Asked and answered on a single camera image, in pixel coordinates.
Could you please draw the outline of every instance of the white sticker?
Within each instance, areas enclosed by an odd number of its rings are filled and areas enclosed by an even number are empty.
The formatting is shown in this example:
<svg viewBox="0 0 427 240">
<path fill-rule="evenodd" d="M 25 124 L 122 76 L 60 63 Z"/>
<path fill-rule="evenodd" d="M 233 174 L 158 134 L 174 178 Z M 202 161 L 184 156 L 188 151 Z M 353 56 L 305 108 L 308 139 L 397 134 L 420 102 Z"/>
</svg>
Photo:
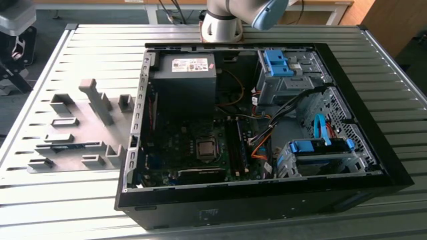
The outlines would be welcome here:
<svg viewBox="0 0 427 240">
<path fill-rule="evenodd" d="M 206 72 L 206 58 L 177 58 L 172 61 L 172 72 Z"/>
<path fill-rule="evenodd" d="M 351 5 L 352 3 L 349 1 L 336 1 L 335 4 L 337 4 L 337 5 Z"/>
<path fill-rule="evenodd" d="M 264 163 L 264 169 L 266 170 L 266 172 L 270 174 L 272 173 L 272 166 L 268 164 L 268 162 Z"/>
<path fill-rule="evenodd" d="M 299 64 L 289 64 L 288 66 L 290 67 L 290 69 L 301 69 L 301 65 Z"/>
</svg>

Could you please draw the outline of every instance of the metal table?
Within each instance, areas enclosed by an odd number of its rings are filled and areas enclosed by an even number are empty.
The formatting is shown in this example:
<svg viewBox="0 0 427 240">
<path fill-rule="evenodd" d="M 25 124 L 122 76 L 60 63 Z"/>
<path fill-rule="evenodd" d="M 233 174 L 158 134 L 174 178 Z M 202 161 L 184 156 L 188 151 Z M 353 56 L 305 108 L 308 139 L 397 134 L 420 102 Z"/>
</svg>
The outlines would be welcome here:
<svg viewBox="0 0 427 240">
<path fill-rule="evenodd" d="M 427 238 L 427 101 L 369 32 L 289 25 L 266 32 L 245 27 L 244 32 L 246 42 L 329 44 L 415 185 L 339 214 L 144 231 L 113 210 L 118 171 L 29 174 L 25 151 L 36 139 L 25 137 L 44 134 L 36 123 L 48 121 L 45 96 L 80 81 L 77 70 L 98 79 L 97 90 L 108 97 L 134 95 L 144 43 L 197 42 L 198 27 L 69 25 L 0 149 L 0 238 Z"/>
</svg>

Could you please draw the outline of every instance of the wooden cabinet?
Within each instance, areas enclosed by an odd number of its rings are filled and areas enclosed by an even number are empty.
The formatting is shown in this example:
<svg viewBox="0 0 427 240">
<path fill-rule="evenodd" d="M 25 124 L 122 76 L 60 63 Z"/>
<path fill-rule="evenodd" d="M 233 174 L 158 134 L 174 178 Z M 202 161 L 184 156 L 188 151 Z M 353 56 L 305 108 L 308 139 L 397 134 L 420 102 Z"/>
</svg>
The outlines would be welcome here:
<svg viewBox="0 0 427 240">
<path fill-rule="evenodd" d="M 353 0 L 340 25 L 359 24 L 395 57 L 427 25 L 427 0 Z"/>
</svg>

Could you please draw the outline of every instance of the power supply label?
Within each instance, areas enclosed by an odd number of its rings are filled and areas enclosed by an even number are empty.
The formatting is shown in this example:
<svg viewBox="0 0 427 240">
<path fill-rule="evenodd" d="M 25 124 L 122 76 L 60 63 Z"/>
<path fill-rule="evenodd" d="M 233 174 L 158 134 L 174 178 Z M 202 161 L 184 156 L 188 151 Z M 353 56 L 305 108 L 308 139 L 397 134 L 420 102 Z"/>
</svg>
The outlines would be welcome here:
<svg viewBox="0 0 427 240">
<path fill-rule="evenodd" d="M 176 58 L 172 60 L 172 72 L 206 72 L 206 58 Z"/>
<path fill-rule="evenodd" d="M 198 211 L 198 220 L 214 221 L 218 218 L 218 208 Z"/>
</svg>

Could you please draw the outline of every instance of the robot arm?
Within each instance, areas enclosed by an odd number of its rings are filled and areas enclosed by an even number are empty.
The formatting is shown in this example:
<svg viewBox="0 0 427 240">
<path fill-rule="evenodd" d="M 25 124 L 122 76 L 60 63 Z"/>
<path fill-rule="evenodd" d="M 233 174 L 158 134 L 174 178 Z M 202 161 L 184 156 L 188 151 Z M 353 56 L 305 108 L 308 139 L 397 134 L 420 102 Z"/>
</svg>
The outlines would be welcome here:
<svg viewBox="0 0 427 240">
<path fill-rule="evenodd" d="M 212 43 L 237 42 L 241 38 L 236 35 L 240 20 L 257 30 L 268 30 L 286 6 L 288 0 L 206 0 L 202 39 Z"/>
</svg>

